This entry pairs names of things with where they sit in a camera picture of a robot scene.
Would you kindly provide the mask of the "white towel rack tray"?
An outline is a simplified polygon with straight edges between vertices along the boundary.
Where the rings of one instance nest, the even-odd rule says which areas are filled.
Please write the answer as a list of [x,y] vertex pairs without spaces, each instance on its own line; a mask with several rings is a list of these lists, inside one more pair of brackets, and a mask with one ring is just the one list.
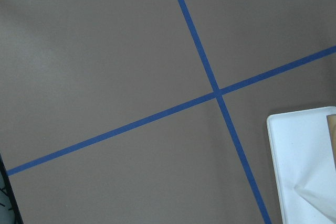
[[335,223],[335,107],[273,114],[267,130],[283,223]]

